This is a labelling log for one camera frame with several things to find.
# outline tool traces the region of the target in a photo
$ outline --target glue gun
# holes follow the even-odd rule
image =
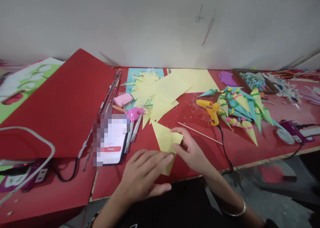
[[[213,103],[211,101],[206,101],[206,100],[197,100],[196,103],[207,110],[207,114],[210,115],[212,120],[211,125],[213,126],[219,125],[219,119],[217,116],[217,111],[220,108],[219,103]]]

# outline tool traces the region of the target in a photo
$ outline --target phone screen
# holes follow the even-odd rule
[[[97,147],[97,164],[119,164],[128,135],[128,120],[121,118],[107,119],[106,129],[100,129],[100,143]]]

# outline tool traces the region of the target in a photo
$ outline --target red table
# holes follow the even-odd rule
[[[122,69],[122,77],[127,77],[127,68]],[[209,73],[217,83],[220,89],[224,89],[225,85],[220,82],[218,78],[219,70],[209,70]],[[309,82],[296,82],[300,91],[305,91],[305,85],[317,86],[320,88],[319,83]],[[119,92],[124,92],[125,87],[120,87]],[[187,126],[209,136],[218,141],[221,141],[221,133],[217,127],[210,125],[210,118],[205,114],[205,109],[196,105],[195,100],[199,93],[190,93],[180,96],[177,101],[179,105],[164,115],[159,123],[173,128],[181,126],[177,122],[185,123]],[[201,99],[216,101],[218,94],[213,97],[202,97]],[[276,105],[264,102],[266,108],[270,110],[271,117],[276,120],[297,120],[300,124],[320,123],[320,107],[317,105],[309,104],[303,100],[299,105],[300,109],[291,105],[287,100],[282,97],[273,98],[273,95],[268,96],[269,100],[276,103]],[[274,135],[275,126],[271,126],[267,122],[262,122],[263,133],[260,134],[255,126],[255,134],[257,137],[259,147],[256,147],[245,131],[240,128],[234,128],[231,131],[226,124],[220,123],[224,133],[225,149],[236,169],[250,167],[258,164],[263,164],[271,160],[283,159],[289,153],[296,151],[299,147],[298,144],[286,145]],[[196,140],[202,148],[206,157],[215,166],[217,170],[224,170],[230,167],[221,145],[207,139],[193,131],[190,131],[192,137]],[[92,189],[92,197],[90,200],[101,199],[111,196],[119,182],[130,157],[139,149],[159,150],[158,143],[153,132],[152,125],[147,124],[142,130],[140,126],[136,142],[131,144],[130,152],[124,156],[123,162],[117,166],[105,166],[100,169],[96,174],[94,187]],[[303,152],[312,152],[320,149],[320,139],[316,139],[313,143],[308,143],[301,149]],[[177,156],[171,171],[170,176],[161,175],[157,182],[176,182],[188,178],[199,176],[198,173],[192,171],[186,163]]]
[[[127,68],[122,69],[122,81],[124,83],[127,77]],[[219,82],[217,70],[209,70],[209,73],[216,81],[220,89],[225,88],[225,85]],[[304,85],[310,87],[320,85],[317,83],[296,82],[299,90],[304,91]],[[119,92],[124,92],[125,87],[120,86]],[[164,115],[159,121],[160,124],[169,128],[179,126],[178,121],[186,123],[186,125],[202,132],[218,141],[221,141],[221,133],[216,127],[210,125],[210,119],[205,114],[205,110],[195,104],[195,100],[199,93],[184,94],[177,99],[179,105]],[[218,95],[207,97],[203,99],[216,101]],[[277,105],[264,103],[270,110],[271,116],[274,120],[297,120],[301,124],[320,123],[320,108],[319,106],[309,104],[303,100],[300,105],[300,110],[295,106],[290,105],[284,98],[269,99]],[[270,124],[263,122],[263,134],[259,134],[255,129],[259,147],[256,147],[245,132],[240,128],[235,128],[231,131],[223,122],[221,127],[224,133],[224,143],[226,152],[233,163],[233,166],[238,168],[250,167],[271,160],[282,159],[286,154],[294,152],[298,145],[284,145],[278,140],[274,134]],[[201,135],[189,131],[193,138],[197,141],[203,149],[205,155],[210,162],[218,169],[223,170],[229,168],[229,163],[223,153],[221,145],[202,137]],[[0,207],[0,226],[13,221],[21,222],[24,227],[33,227],[35,221],[41,223],[46,222],[46,227],[49,224],[53,226],[54,221],[68,219],[79,212],[79,207],[86,205],[90,200],[101,199],[112,195],[115,188],[118,186],[126,161],[139,149],[155,149],[158,150],[158,144],[152,125],[146,125],[142,130],[140,127],[136,142],[131,144],[129,154],[124,156],[123,162],[117,166],[105,166],[96,173],[96,168],[93,167],[93,156],[85,172],[82,172],[89,147],[87,147],[80,159],[80,165],[76,177],[67,183],[62,183],[58,180],[52,171],[48,171],[46,181],[34,187],[28,193],[16,192],[8,201]],[[320,149],[320,139],[313,143],[309,143],[302,148],[301,153],[312,152]],[[63,177],[71,176],[74,168],[74,158],[59,158],[55,159],[54,163],[60,169]],[[175,182],[183,179],[197,177],[199,174],[193,172],[185,164],[185,162],[177,156],[173,165],[170,176],[161,175],[158,179],[159,183]],[[1,193],[0,198],[4,197],[6,193]],[[5,225],[6,227],[19,226],[17,222]]]

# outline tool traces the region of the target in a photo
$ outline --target bracelet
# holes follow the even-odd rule
[[[241,197],[241,199],[242,199],[242,201],[243,201],[243,210],[242,210],[239,214],[236,214],[236,215],[229,214],[229,213],[225,212],[224,210],[222,210],[221,208],[220,208],[220,209],[221,209],[224,213],[226,213],[227,215],[229,215],[229,216],[237,217],[237,216],[243,215],[243,214],[246,212],[246,203],[244,202],[242,196],[240,196],[240,197]]]

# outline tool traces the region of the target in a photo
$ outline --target hand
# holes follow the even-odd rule
[[[202,175],[209,175],[212,171],[216,171],[204,155],[201,148],[185,128],[175,127],[170,131],[178,132],[183,135],[182,144],[187,148],[187,151],[185,151],[179,144],[174,144],[174,149],[192,170]]]
[[[172,159],[173,155],[166,152],[137,151],[128,161],[115,194],[131,205],[171,190],[168,183],[159,185],[154,182]]]

